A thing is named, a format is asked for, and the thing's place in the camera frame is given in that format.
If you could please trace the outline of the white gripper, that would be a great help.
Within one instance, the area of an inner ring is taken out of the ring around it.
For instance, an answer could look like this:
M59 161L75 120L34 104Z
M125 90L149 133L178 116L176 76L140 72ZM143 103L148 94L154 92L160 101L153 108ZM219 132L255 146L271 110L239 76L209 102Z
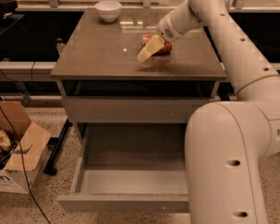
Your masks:
M183 17L173 14L166 15L157 26L159 35L143 35L142 48L137 55L137 59L140 62L144 62L161 50L164 47L165 41L174 42L182 37L184 35L184 25Z

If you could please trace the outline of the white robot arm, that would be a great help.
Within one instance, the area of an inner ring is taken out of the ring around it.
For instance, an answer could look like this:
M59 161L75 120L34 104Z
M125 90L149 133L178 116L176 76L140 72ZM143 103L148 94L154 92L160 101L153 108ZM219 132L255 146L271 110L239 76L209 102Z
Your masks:
M229 0L186 0L158 24L143 62L206 26L233 87L233 101L190 117L185 165L191 224L268 224L259 159L280 152L280 75L229 14Z

